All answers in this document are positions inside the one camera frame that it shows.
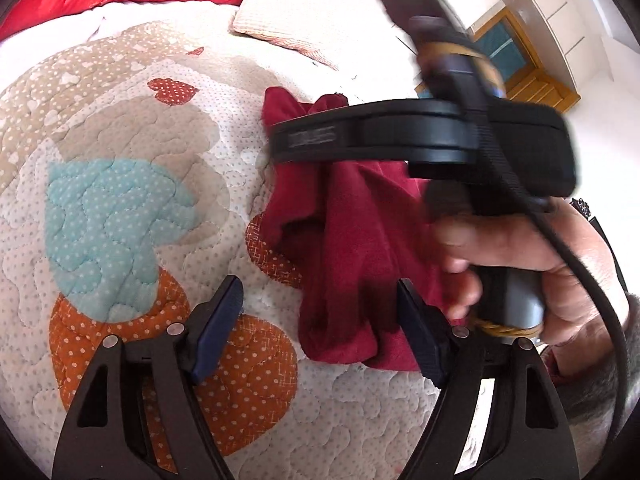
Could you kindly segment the person's right hand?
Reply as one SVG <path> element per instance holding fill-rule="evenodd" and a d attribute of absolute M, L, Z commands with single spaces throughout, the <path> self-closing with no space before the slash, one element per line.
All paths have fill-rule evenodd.
<path fill-rule="evenodd" d="M 611 301 L 620 324 L 628 325 L 629 302 L 617 279 L 612 252 L 588 221 L 565 200 L 552 200 L 546 214 L 554 232 L 580 259 Z M 444 277 L 446 315 L 461 320 L 482 296 L 480 266 L 536 271 L 541 274 L 547 306 L 543 342 L 564 377 L 585 373 L 613 351 L 598 311 L 561 257 L 521 214 L 483 218 L 458 214 L 436 221 L 428 230 L 426 253 Z"/>

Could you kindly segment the grey sleeve forearm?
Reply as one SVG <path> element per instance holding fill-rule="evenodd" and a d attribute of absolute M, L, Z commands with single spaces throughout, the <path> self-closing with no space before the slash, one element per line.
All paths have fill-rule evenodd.
<path fill-rule="evenodd" d="M 618 280 L 611 249 L 567 200 L 555 200 L 549 223 L 611 301 L 629 351 L 628 410 L 639 400 L 639 299 Z M 613 346 L 585 289 L 563 263 L 542 274 L 550 310 L 542 352 L 570 422 L 581 474 L 597 463 L 612 422 L 617 375 Z"/>

